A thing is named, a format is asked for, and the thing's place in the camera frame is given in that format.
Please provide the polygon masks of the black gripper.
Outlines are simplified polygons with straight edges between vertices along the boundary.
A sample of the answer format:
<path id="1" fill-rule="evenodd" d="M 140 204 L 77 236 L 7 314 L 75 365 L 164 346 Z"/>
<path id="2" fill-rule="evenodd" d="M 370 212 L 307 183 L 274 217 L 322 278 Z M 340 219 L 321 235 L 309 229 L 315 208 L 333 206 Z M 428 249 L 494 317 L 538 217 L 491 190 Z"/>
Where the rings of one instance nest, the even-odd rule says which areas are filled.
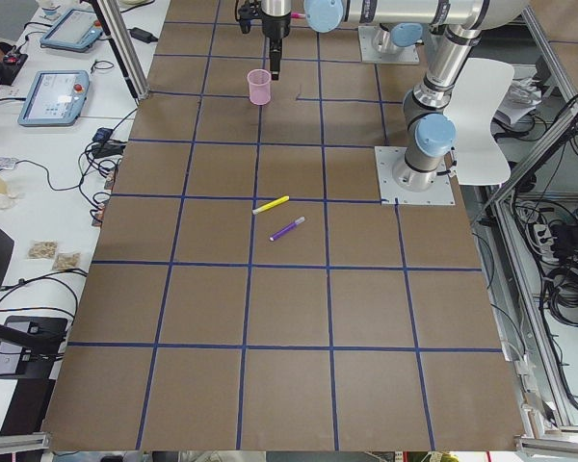
<path id="1" fill-rule="evenodd" d="M 278 80 L 282 60 L 282 39 L 290 33 L 291 1 L 262 0 L 261 21 L 263 33 L 269 39 L 271 77 Z"/>

